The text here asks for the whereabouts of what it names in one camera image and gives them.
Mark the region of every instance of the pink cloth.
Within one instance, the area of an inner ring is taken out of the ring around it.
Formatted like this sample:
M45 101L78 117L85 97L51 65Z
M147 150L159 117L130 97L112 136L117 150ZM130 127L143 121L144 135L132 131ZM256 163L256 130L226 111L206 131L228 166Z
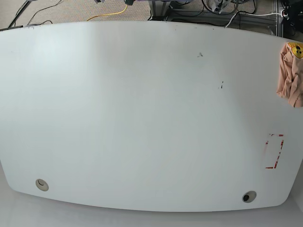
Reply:
M303 106L303 44L287 43L283 47L276 93L292 107Z

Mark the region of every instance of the white table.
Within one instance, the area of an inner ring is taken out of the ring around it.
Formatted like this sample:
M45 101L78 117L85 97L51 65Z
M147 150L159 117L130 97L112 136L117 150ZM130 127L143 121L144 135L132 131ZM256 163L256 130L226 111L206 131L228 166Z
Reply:
M10 187L129 210L280 205L303 158L303 110L276 95L285 42L153 21L1 32L0 160ZM281 139L278 165L266 169Z

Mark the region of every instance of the yellow cable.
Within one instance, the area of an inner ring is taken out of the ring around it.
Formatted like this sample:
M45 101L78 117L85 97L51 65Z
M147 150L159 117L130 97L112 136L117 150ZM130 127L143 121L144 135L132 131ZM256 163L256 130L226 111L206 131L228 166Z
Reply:
M95 18L95 17L111 16L111 15L117 15L117 14L123 13L123 12L127 9L127 6L128 6L128 5L126 5L125 9L122 10L121 12L117 12L117 13L107 13L107 14L101 14L101 15L93 16L93 17L91 17L91 18L88 18L86 21L92 20L92 19Z

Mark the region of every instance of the white cable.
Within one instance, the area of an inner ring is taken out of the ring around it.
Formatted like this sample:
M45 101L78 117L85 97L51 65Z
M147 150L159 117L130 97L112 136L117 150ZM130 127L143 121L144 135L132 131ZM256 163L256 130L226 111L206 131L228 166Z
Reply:
M237 13L235 13L232 17L231 17L231 20L228 22L228 24L225 26L225 27L228 27L231 23L232 23L232 21L233 21L233 19L235 18L235 16L236 15L238 15L238 13L239 12L237 12ZM244 12L240 12L241 14L246 14L246 15L251 15L251 16L256 16L256 17L266 17L266 16L270 16L270 15L280 15L280 16L282 16L282 14L281 13L268 13L268 14L250 14L250 13L244 13Z

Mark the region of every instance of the yellow object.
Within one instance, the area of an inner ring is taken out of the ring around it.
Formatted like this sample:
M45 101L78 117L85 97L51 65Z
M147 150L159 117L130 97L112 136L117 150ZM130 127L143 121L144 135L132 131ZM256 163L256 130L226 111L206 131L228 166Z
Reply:
M117 13L106 13L106 14L101 14L101 15L93 16L93 17L91 17L91 18L88 18L87 21L92 20L92 19L95 18L95 17L111 16L111 15L117 15L117 14L123 13L123 12L127 9L127 6L128 6L128 5L126 5L125 9L122 10L121 12L117 12Z
M288 43L288 46L291 48L292 53L298 59L303 58L303 44L301 43Z

